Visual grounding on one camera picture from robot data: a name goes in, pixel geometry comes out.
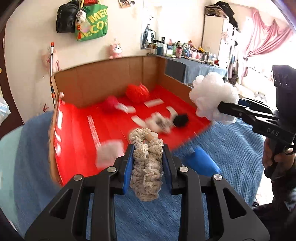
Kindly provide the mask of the person right hand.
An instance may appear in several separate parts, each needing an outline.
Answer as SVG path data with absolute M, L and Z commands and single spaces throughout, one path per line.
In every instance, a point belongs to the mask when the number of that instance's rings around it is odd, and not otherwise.
M 276 179 L 283 176 L 295 161 L 294 146 L 283 146 L 276 140 L 266 138 L 264 141 L 262 164 L 267 178 Z

